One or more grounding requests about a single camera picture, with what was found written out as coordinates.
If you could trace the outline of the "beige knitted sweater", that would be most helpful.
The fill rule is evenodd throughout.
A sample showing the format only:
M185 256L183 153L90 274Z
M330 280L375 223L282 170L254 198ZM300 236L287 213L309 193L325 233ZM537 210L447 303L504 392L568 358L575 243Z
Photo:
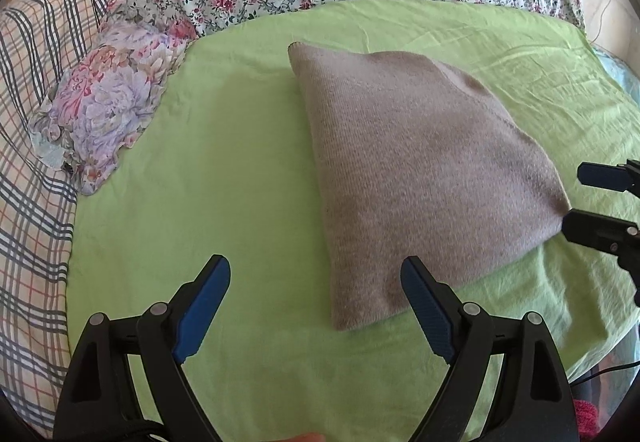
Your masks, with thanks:
M294 43L288 58L316 161L336 329L407 309L407 257L457 288L559 233L570 201L558 171L470 74L406 51Z

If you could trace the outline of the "purple pink floral pillow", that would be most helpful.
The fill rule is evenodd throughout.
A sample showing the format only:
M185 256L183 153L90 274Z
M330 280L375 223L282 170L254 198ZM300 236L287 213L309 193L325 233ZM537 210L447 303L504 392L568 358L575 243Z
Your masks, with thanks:
M162 30L127 20L107 25L29 117L35 155L67 173L79 193L96 193L118 167L119 152L149 127L168 76L195 39L183 22Z

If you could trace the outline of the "plaid checked bed cover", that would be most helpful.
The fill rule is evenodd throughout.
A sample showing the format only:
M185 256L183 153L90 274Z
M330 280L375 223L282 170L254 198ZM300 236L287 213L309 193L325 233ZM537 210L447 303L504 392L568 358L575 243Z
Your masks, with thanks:
M77 192L47 158L47 113L121 0L11 0L1 9L1 437L47 441L70 344L66 286Z

